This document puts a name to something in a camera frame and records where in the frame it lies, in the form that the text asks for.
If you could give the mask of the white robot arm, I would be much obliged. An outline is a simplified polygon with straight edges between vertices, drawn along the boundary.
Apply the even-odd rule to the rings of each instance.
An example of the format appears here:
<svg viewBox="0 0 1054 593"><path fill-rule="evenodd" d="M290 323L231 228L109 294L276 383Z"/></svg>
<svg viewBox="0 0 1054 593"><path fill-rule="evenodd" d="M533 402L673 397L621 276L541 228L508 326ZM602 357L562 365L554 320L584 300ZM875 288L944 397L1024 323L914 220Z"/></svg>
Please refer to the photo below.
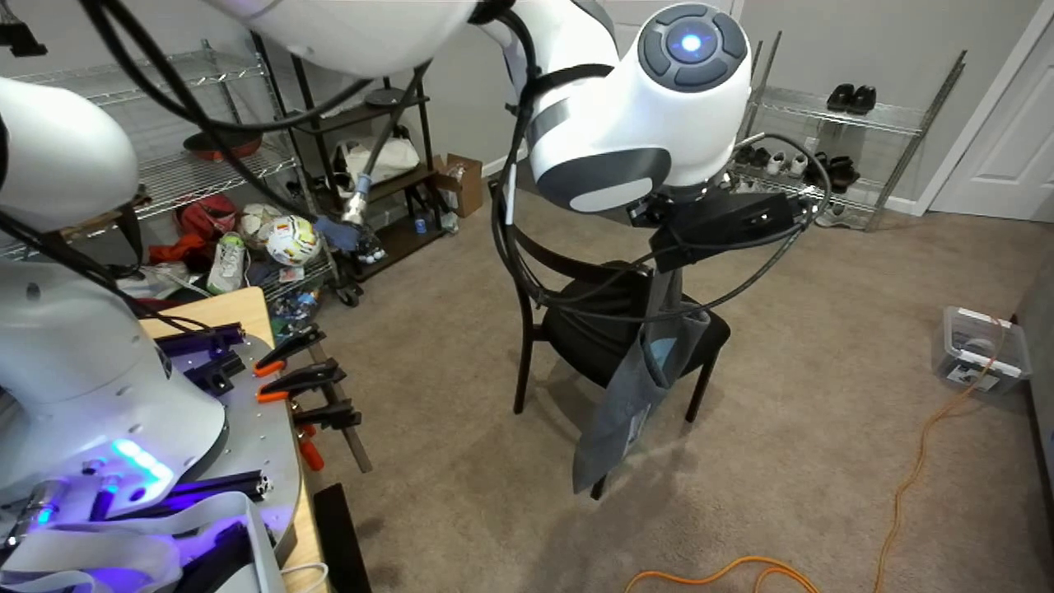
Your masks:
<svg viewBox="0 0 1054 593"><path fill-rule="evenodd" d="M512 149L533 183L580 214L687 201L731 160L749 98L745 26L703 0L646 15L630 47L590 0L209 0L228 15L354 78L432 58L487 26L519 58ZM135 150L95 103L0 81L3 232L36 248L132 193ZM3 388L26 430L9 490L114 461L119 490L155 500L218 442L223 412L174 378L119 289L41 255L3 270Z"/></svg>

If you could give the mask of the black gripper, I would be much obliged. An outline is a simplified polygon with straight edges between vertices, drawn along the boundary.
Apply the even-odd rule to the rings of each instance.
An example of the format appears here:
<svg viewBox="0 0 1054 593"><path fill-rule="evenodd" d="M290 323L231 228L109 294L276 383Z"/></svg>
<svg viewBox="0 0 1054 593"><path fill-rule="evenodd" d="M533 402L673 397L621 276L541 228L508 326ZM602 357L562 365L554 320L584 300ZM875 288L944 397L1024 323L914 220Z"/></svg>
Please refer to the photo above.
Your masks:
<svg viewBox="0 0 1054 593"><path fill-rule="evenodd" d="M657 270L678 270L724 251L780 239L802 220L806 204L783 190L707 193L665 207L649 248Z"/></svg>

